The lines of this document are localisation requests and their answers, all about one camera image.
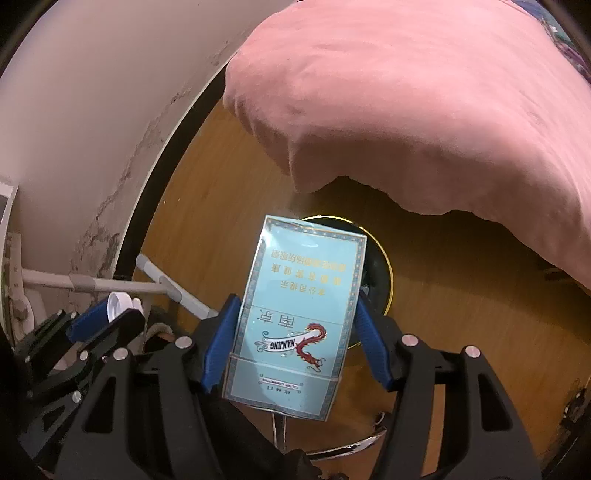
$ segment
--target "blue gripper pad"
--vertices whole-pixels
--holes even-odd
[[[363,293],[359,294],[353,322],[372,375],[389,391],[394,382],[390,371],[390,352],[374,325],[371,307]]]
[[[222,379],[223,371],[226,368],[228,356],[234,343],[234,333],[238,324],[240,306],[240,299],[236,295],[231,295],[217,316],[219,327],[213,335],[203,358],[201,385],[208,393]]]
[[[72,343],[87,342],[108,324],[107,299],[104,299],[76,317],[66,335]]]

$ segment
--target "chrome stool base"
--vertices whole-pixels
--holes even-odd
[[[281,453],[287,453],[287,445],[285,443],[286,423],[287,418],[280,413],[273,413],[273,444]],[[361,452],[372,445],[374,445],[380,438],[382,438],[388,431],[388,424],[391,419],[391,413],[380,412],[376,416],[374,423],[374,433],[358,440],[357,442],[334,447],[326,450],[314,450],[306,452],[306,456],[312,461],[331,460],[333,458],[345,457]]]

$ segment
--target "white wall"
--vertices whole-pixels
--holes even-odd
[[[59,0],[0,77],[0,175],[20,185],[23,266],[109,276],[166,139],[254,27],[289,3]],[[44,297],[49,310],[68,300]]]

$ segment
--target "screw head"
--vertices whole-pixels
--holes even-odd
[[[418,345],[418,338],[415,337],[414,335],[411,335],[410,333],[403,335],[401,340],[402,340],[402,344],[406,345],[406,346],[417,346]]]
[[[480,356],[480,349],[474,345],[468,345],[466,347],[466,355],[470,358],[478,358]]]
[[[113,352],[113,358],[115,360],[124,360],[128,354],[127,348],[121,347]]]
[[[189,348],[192,344],[193,341],[191,340],[191,337],[178,337],[175,341],[174,344],[177,346],[177,348]]]

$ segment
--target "pink blanket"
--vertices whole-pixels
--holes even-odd
[[[505,0],[305,0],[228,65],[224,105],[300,192],[340,175],[466,210],[591,288],[591,88]]]

